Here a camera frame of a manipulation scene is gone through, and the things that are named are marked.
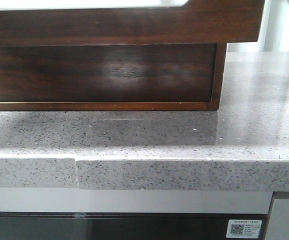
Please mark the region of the black glass appliance front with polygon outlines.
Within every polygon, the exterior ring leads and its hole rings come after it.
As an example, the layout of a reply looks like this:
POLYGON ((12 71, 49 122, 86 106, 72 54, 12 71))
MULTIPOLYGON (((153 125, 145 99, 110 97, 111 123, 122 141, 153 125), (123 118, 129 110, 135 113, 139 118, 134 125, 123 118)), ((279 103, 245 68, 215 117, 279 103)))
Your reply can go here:
POLYGON ((265 214, 0 212, 0 240, 262 240, 265 214), (229 220, 262 220, 259 238, 226 238, 229 220))

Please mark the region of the white QR code sticker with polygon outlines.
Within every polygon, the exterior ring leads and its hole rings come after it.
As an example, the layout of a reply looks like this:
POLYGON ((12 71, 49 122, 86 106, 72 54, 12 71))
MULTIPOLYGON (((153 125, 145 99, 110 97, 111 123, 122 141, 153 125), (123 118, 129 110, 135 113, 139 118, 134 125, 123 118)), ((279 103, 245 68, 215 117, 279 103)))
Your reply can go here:
POLYGON ((226 238, 257 239, 260 236, 262 220, 230 219, 228 221, 226 238))

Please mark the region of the grey cabinet door panel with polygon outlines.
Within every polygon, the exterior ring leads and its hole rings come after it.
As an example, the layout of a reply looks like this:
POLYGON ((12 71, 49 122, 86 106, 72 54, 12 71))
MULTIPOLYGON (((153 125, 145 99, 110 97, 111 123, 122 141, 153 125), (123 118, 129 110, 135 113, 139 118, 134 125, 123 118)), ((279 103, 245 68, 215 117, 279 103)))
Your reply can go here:
POLYGON ((274 193, 265 239, 289 240, 289 192, 274 193))

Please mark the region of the white tray on organizer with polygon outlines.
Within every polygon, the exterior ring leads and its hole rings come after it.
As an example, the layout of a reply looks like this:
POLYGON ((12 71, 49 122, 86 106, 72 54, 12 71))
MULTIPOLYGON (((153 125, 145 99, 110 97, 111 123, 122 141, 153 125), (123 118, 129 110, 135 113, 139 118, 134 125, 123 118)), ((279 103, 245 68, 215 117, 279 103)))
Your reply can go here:
POLYGON ((181 7, 186 0, 0 0, 0 11, 181 7))

